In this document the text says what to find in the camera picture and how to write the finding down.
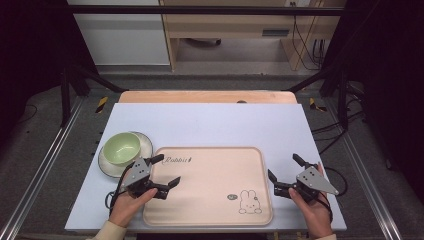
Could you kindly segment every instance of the aluminum rail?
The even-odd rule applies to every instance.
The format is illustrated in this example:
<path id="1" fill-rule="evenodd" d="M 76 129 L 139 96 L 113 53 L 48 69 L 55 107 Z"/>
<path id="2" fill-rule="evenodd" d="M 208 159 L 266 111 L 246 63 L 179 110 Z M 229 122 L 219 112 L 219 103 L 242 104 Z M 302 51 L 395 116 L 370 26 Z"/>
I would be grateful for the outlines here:
<path id="1" fill-rule="evenodd" d="M 336 114 L 336 106 L 334 106 L 334 103 L 329 100 L 325 100 L 325 103 L 329 107 L 330 113 L 334 121 L 337 122 L 338 118 Z M 339 128 L 338 130 L 339 133 L 343 131 L 342 128 Z M 358 177 L 359 183 L 361 184 L 364 190 L 365 196 L 368 199 L 371 209 L 374 211 L 374 215 L 381 227 L 381 231 L 383 232 L 387 240 L 402 240 L 402 236 L 399 232 L 399 229 L 397 228 L 396 223 L 393 220 L 389 209 L 386 206 L 386 203 L 381 197 L 377 186 L 375 185 L 370 174 L 368 173 L 366 166 L 362 162 L 360 154 L 356 150 L 355 145 L 349 136 L 349 133 L 345 134 L 342 139 L 344 140 L 345 149 L 350 155 L 349 159 L 352 163 L 353 170 L 355 171 L 356 176 Z"/>
<path id="2" fill-rule="evenodd" d="M 24 195 L 22 196 L 21 201 L 18 206 L 15 208 L 12 216 L 9 218 L 6 225 L 0 232 L 0 240 L 13 240 L 18 234 L 19 229 L 21 228 L 26 216 L 28 215 L 32 205 L 35 202 L 35 199 L 38 196 L 38 193 L 43 186 L 44 181 L 46 180 L 51 167 L 53 166 L 57 156 L 59 155 L 62 146 L 73 127 L 75 120 L 81 110 L 84 98 L 77 97 L 77 101 L 73 106 L 73 114 L 70 121 L 65 127 L 59 129 L 59 132 L 56 135 L 55 140 L 50 146 L 47 154 L 45 155 L 43 161 L 40 164 L 37 172 L 31 180 L 28 188 L 26 189 Z"/>
<path id="3" fill-rule="evenodd" d="M 359 9 L 255 6 L 122 6 L 122 5 L 45 5 L 53 13 L 74 14 L 198 14 L 198 15 L 296 15 L 345 16 L 358 14 Z"/>

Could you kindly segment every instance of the green bowl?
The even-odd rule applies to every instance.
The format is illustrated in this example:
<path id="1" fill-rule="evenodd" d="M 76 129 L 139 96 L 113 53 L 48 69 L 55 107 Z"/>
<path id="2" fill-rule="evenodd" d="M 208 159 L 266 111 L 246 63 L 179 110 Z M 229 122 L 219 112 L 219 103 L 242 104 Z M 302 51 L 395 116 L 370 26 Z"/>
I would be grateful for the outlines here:
<path id="1" fill-rule="evenodd" d="M 118 133 L 105 143 L 103 152 L 111 164 L 126 166 L 140 154 L 140 139 L 131 132 Z"/>

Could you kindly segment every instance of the white cabinet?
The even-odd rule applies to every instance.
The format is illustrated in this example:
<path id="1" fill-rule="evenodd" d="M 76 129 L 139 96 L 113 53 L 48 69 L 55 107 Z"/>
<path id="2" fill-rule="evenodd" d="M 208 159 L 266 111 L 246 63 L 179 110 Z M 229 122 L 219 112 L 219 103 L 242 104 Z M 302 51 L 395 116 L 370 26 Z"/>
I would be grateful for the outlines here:
<path id="1" fill-rule="evenodd" d="M 157 0 L 68 0 L 70 5 L 158 5 Z M 160 14 L 75 14 L 96 65 L 169 65 Z"/>

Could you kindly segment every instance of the white table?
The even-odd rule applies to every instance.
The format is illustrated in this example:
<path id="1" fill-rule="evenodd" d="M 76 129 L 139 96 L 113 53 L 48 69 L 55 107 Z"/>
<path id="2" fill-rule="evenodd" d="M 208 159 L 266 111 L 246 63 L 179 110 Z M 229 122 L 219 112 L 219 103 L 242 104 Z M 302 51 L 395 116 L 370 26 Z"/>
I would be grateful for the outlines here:
<path id="1" fill-rule="evenodd" d="M 303 171 L 294 160 L 297 153 L 310 163 L 321 161 L 300 104 L 232 103 L 117 103 L 111 113 L 99 148 L 74 204 L 66 230 L 96 232 L 108 218 L 104 200 L 115 190 L 117 179 L 103 174 L 97 158 L 101 146 L 112 135 L 138 131 L 161 147 L 254 146 L 261 150 L 266 169 L 280 182 L 294 183 Z M 273 219 L 265 226 L 234 227 L 151 227 L 142 212 L 129 226 L 132 232 L 274 232 L 306 229 L 303 215 L 290 199 L 273 195 L 269 184 Z M 334 220 L 332 228 L 345 230 L 346 224 L 333 195 L 328 195 Z"/>

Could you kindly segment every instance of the sleeve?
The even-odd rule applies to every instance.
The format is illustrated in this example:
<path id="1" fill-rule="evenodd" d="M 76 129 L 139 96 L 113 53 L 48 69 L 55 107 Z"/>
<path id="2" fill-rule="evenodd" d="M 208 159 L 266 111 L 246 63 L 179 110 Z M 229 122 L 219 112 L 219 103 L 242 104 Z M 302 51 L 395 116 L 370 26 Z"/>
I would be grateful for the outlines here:
<path id="1" fill-rule="evenodd" d="M 316 240 L 337 240 L 337 238 L 336 238 L 336 234 L 332 234 L 332 235 L 327 236 L 327 237 L 317 238 Z"/>
<path id="2" fill-rule="evenodd" d="M 97 235 L 94 238 L 87 240 L 122 240 L 124 239 L 126 232 L 126 228 L 106 221 Z"/>

